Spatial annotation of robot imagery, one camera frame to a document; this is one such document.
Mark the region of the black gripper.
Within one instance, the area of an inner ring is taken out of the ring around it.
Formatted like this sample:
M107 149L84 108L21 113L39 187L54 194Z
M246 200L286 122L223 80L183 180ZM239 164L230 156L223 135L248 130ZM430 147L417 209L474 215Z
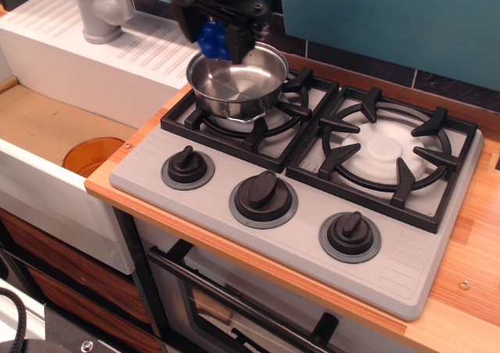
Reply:
M255 47L260 31L269 17L262 0L170 0L174 15L185 37L195 43L203 26L210 20L226 25L227 49L233 64Z

